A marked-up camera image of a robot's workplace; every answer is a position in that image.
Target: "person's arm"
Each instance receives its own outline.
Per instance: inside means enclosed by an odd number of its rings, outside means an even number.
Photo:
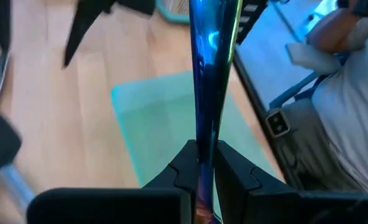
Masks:
[[[332,54],[351,50],[349,34],[360,20],[351,11],[350,8],[337,9],[322,18],[307,35],[307,44]]]

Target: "white shirt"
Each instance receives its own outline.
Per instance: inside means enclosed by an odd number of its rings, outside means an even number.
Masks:
[[[348,37],[353,50],[337,74],[317,87],[312,102],[341,165],[368,192],[368,18]]]

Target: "person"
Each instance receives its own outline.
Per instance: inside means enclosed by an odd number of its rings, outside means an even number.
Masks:
[[[340,72],[324,79],[310,99],[282,111],[293,131],[296,167],[331,190],[368,192],[368,17],[348,9],[328,14],[306,42],[330,54],[350,52]]]

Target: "iridescent titanium tube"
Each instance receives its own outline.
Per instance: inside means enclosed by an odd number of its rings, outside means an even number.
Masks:
[[[242,0],[190,0],[198,201],[213,212],[213,153],[217,145]]]

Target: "teal yoga mat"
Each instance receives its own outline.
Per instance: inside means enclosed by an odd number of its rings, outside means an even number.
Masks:
[[[192,71],[116,85],[111,96],[119,127],[143,186],[166,167],[187,140],[195,138]],[[229,94],[219,138],[275,176]],[[215,210],[219,211],[218,203],[215,204]]]

